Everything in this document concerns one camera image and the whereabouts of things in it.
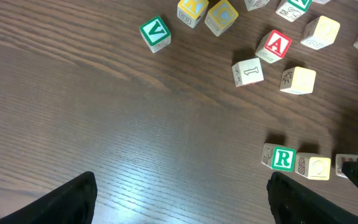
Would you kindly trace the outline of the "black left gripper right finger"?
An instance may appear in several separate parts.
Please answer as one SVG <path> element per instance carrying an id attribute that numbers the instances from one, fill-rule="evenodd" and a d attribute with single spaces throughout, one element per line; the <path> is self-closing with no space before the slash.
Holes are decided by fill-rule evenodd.
<path id="1" fill-rule="evenodd" d="M 281 172 L 267 182 L 268 202 L 280 224 L 358 224 L 358 216 L 338 207 Z"/>

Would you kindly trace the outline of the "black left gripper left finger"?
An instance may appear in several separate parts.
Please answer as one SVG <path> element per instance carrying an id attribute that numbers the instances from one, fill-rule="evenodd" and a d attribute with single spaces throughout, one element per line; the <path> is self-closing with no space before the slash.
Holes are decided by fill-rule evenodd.
<path id="1" fill-rule="evenodd" d="M 0 224 L 91 224 L 98 189 L 93 172 L 86 171 L 22 209 Z"/>

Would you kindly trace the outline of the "green B letter block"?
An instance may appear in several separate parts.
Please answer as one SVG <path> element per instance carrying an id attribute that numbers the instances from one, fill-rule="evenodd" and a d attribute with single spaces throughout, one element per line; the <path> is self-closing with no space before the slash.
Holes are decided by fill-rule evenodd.
<path id="1" fill-rule="evenodd" d="M 347 176 L 342 172 L 342 165 L 344 162 L 358 162 L 358 155 L 355 154 L 336 154 L 335 159 L 335 171 L 336 175 L 347 178 Z"/>

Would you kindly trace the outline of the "green R letter block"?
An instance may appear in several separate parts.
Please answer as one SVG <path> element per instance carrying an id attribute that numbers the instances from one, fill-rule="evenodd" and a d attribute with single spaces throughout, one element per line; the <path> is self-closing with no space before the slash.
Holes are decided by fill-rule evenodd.
<path id="1" fill-rule="evenodd" d="M 278 144 L 265 143 L 261 163 L 273 170 L 293 172 L 296 150 Z"/>

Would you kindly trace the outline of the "yellow O letter block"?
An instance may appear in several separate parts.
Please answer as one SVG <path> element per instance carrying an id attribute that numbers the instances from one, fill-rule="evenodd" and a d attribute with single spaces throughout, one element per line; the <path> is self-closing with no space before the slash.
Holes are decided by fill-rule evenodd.
<path id="1" fill-rule="evenodd" d="M 329 180 L 331 159 L 319 154 L 299 152 L 296 154 L 295 172 L 310 180 Z"/>

